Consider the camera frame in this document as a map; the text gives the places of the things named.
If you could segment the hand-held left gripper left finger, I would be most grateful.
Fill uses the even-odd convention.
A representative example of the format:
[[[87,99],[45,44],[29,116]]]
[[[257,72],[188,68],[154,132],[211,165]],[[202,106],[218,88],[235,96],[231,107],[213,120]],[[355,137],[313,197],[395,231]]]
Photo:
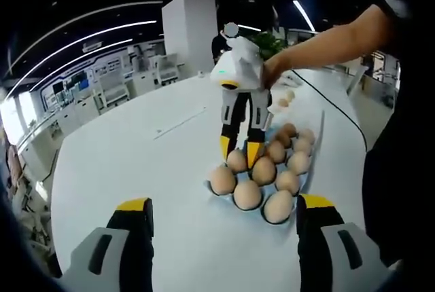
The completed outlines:
[[[154,248],[150,198],[117,206],[71,253],[59,283],[65,291],[152,291]]]

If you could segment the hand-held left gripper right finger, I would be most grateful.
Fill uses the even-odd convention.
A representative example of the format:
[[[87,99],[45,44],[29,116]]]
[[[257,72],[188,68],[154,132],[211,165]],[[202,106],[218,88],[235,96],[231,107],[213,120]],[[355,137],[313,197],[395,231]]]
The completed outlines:
[[[300,194],[296,233],[301,291],[386,291],[392,276],[364,230],[322,196]]]

